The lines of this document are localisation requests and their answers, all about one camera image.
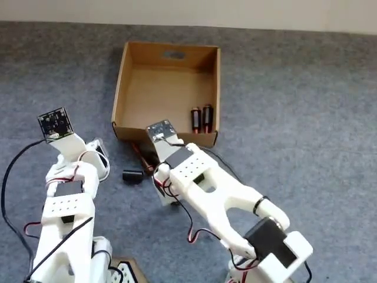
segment black rubber band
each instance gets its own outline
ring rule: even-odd
[[[268,196],[262,196],[262,197],[261,197],[261,198],[255,203],[254,208],[253,208],[253,213],[254,213],[256,216],[259,216],[259,215],[257,214],[258,206],[259,206],[260,203],[261,203],[262,201],[264,201],[265,199],[270,200]]]

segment black wire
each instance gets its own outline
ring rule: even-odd
[[[189,236],[189,234],[190,234],[190,232],[192,232],[192,229],[193,229],[193,226],[194,226],[193,218],[191,217],[191,214],[190,214],[190,212],[187,210],[187,208],[186,208],[186,207],[180,202],[180,200],[177,198],[177,196],[174,195],[174,194],[172,194],[172,192],[171,192],[171,190],[170,190],[170,186],[168,186],[168,190],[169,190],[169,193],[170,193],[171,197],[176,199],[176,202],[179,203],[180,206],[182,206],[182,208],[184,209],[184,211],[186,211],[186,213],[187,213],[187,215],[188,215],[188,218],[190,218],[190,229],[188,229],[188,232],[189,232],[189,233],[187,234],[187,236]],[[206,229],[206,228],[201,228],[201,229],[196,230],[196,232],[194,233],[194,236],[192,236],[191,239],[196,239],[196,236],[198,235],[198,233],[199,233],[200,231],[207,232],[207,233],[211,234],[212,236],[214,236],[216,239],[221,240],[221,239],[219,238],[219,236],[217,236],[215,233],[213,233],[212,231],[210,231],[210,230],[208,230],[208,229]],[[193,241],[190,241],[189,237],[187,237],[187,241],[188,241],[189,243],[193,243]]]
[[[82,224],[78,225],[76,228],[72,229],[64,238],[63,240],[61,240],[52,250],[51,252],[49,252],[37,265],[35,268],[33,268],[33,270],[28,274],[28,276],[26,277],[26,282],[28,280],[30,280],[31,278],[31,275],[54,253],[57,251],[58,248],[61,247],[62,244],[65,243],[65,241],[67,241],[70,237],[73,236],[73,234],[75,234],[78,230],[80,230],[82,227],[84,227],[87,223],[89,223],[91,220],[93,219],[93,217],[89,217],[87,220],[85,220]]]
[[[163,141],[165,141],[169,146],[179,146],[179,147],[183,147],[183,146],[186,146],[186,144],[184,143],[170,143],[169,141],[167,141],[166,139],[161,139]],[[212,149],[209,149],[208,147],[205,147],[205,146],[198,146],[200,149],[204,150],[205,152],[209,152],[211,153],[212,155],[216,156],[217,159],[220,160],[220,162],[222,164],[224,164],[225,167],[227,167],[229,169],[229,171],[231,171],[231,173],[233,174],[233,176],[238,180],[238,182],[240,183],[243,183],[240,176],[236,173],[236,171],[234,170],[234,168],[229,164],[227,163],[221,155],[219,155],[218,153],[214,152]]]
[[[204,147],[204,146],[199,146],[200,149],[204,150],[205,152],[209,152],[211,154],[213,154],[214,156],[217,157],[217,159],[219,159],[221,161],[222,164],[224,164],[225,167],[228,168],[229,171],[231,171],[231,173],[233,174],[233,176],[238,180],[238,182],[240,183],[243,183],[240,176],[236,173],[236,171],[234,170],[234,168],[229,164],[227,163],[221,155],[219,155],[218,153],[214,152],[212,149],[209,149],[208,147]]]
[[[22,233],[17,229],[17,227],[9,220],[8,218],[8,215],[6,214],[6,209],[5,209],[5,189],[6,189],[6,181],[8,180],[8,177],[9,177],[9,174],[11,172],[11,169],[14,165],[14,163],[17,161],[17,159],[19,159],[19,157],[21,155],[23,155],[23,153],[25,151],[27,151],[29,148],[33,147],[33,146],[36,146],[42,142],[44,142],[45,140],[39,140],[39,141],[36,141],[34,143],[31,143],[29,144],[28,146],[24,147],[13,159],[12,161],[10,162],[10,164],[8,165],[8,168],[6,168],[6,171],[5,171],[5,174],[4,174],[4,178],[2,179],[2,186],[1,186],[1,215],[5,221],[5,223],[12,229],[12,231],[14,232],[14,234],[16,234],[16,236],[18,237],[18,239],[21,241],[21,243],[23,244],[23,246],[25,247],[25,249],[28,251],[28,254],[29,254],[29,272],[31,271],[32,267],[33,267],[33,260],[34,260],[34,253],[33,253],[33,250],[31,249],[30,245],[27,243],[26,239],[24,238],[24,236],[22,235]]]
[[[93,255],[92,255],[92,258],[95,256],[95,255],[98,255],[100,253],[105,253],[108,255],[108,259],[109,259],[109,262],[108,262],[108,267],[110,267],[111,265],[111,255],[108,251],[106,251],[105,249],[100,249],[99,251],[95,252]]]
[[[306,270],[309,274],[309,276],[306,280],[306,283],[309,283],[312,280],[313,274],[312,274],[312,271],[310,270],[309,264],[307,264],[307,261],[304,262],[304,265],[305,265],[305,268],[306,268]]]
[[[111,255],[110,255],[110,253],[108,251],[106,251],[105,249],[100,249],[99,251],[97,251],[97,252],[95,252],[93,254],[92,258],[95,257],[95,255],[98,255],[98,254],[100,254],[102,252],[105,253],[105,254],[107,254],[108,257],[109,257],[109,260],[110,260],[107,269],[114,270],[114,271],[118,272],[120,274],[120,282],[119,283],[122,283],[123,279],[124,279],[123,272],[119,268],[111,266]]]
[[[234,268],[236,268],[237,270],[239,270],[239,271],[248,271],[248,270],[253,269],[254,267],[256,267],[256,266],[251,266],[251,267],[247,267],[247,268],[238,267],[238,265],[234,262],[233,252],[230,249],[228,251],[230,252],[230,258],[232,259],[232,264],[233,264]]]
[[[120,282],[119,283],[123,282],[123,279],[124,279],[123,272],[121,272],[118,268],[113,267],[113,266],[109,266],[108,269],[109,270],[114,270],[114,271],[118,272],[119,275],[120,275]]]
[[[34,238],[34,239],[37,239],[39,240],[39,237],[38,236],[34,236],[34,235],[25,235],[26,237],[29,237],[29,238]]]

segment battery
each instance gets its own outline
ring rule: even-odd
[[[206,104],[203,107],[203,126],[204,132],[211,133],[213,127],[213,107],[211,104]]]
[[[198,107],[191,110],[191,125],[193,133],[199,134],[201,131],[201,110]]]

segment black cylinder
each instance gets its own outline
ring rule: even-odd
[[[122,179],[132,185],[140,184],[144,179],[144,172],[139,170],[123,170]]]

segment white bracket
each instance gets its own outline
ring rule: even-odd
[[[74,215],[72,223],[64,224],[63,216]],[[92,197],[87,193],[47,198],[42,214],[42,231],[37,254],[36,266],[72,229],[94,217]],[[36,282],[53,282],[58,268],[70,266],[75,274],[74,283],[90,283],[91,251],[94,219],[77,230],[60,248],[57,249],[32,275]]]

